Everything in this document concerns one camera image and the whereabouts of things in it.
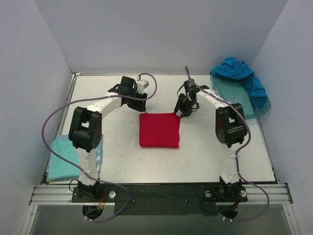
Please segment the red polo shirt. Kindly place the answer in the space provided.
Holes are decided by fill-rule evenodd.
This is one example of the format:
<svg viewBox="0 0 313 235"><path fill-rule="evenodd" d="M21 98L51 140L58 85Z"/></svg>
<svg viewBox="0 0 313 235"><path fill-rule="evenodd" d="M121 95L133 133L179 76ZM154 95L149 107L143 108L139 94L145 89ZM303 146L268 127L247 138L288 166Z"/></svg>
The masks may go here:
<svg viewBox="0 0 313 235"><path fill-rule="evenodd" d="M139 145L143 148L179 148L180 117L173 113L139 115Z"/></svg>

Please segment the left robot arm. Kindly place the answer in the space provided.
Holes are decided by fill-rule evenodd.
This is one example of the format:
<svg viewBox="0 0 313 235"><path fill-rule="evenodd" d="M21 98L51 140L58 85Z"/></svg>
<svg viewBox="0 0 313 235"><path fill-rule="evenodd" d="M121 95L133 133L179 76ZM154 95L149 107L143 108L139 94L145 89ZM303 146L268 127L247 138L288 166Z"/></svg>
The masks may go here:
<svg viewBox="0 0 313 235"><path fill-rule="evenodd" d="M78 179L78 188L90 202L99 199L101 190L96 186L99 174L96 166L96 149L102 139L102 120L115 109L126 104L129 108L146 111L149 82L123 76L121 82L109 89L106 97L87 107L76 107L69 129L69 140L75 147L79 166L83 169Z"/></svg>

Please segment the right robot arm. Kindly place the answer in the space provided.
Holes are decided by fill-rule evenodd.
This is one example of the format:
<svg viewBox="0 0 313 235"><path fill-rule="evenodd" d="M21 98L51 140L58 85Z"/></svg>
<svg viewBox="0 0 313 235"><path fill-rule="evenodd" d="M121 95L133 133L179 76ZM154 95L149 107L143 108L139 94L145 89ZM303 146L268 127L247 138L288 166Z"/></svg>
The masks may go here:
<svg viewBox="0 0 313 235"><path fill-rule="evenodd" d="M224 158L221 179L224 185L218 189L218 194L223 200L230 200L236 194L232 185L239 182L239 171L236 164L234 144L242 144L247 135L247 128L241 119L244 116L243 107L239 103L231 104L208 86L197 87L194 80L186 80L181 86L184 93L177 93L178 101L174 108L174 114L179 117L189 117L203 106L215 116L215 134L218 141L224 145Z"/></svg>

